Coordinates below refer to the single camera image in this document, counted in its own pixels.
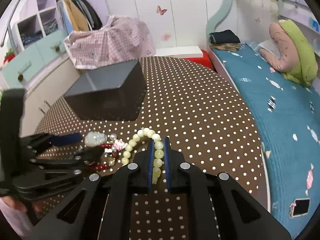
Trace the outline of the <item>person left hand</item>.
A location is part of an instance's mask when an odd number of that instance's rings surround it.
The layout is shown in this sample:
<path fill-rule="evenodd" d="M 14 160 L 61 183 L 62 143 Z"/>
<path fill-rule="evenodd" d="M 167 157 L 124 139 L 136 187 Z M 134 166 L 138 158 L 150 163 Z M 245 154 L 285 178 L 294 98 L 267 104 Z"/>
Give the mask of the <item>person left hand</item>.
<path fill-rule="evenodd" d="M 9 207 L 13 208 L 14 210 L 17 211 L 22 211 L 22 212 L 27 212 L 28 208 L 19 200 L 17 200 L 16 198 L 12 197 L 12 196 L 5 196 L 5 197 L 1 197 L 1 200 Z M 32 204 L 33 209 L 36 212 L 40 212 L 42 210 L 42 203 L 41 202 L 36 202 L 34 204 Z"/>

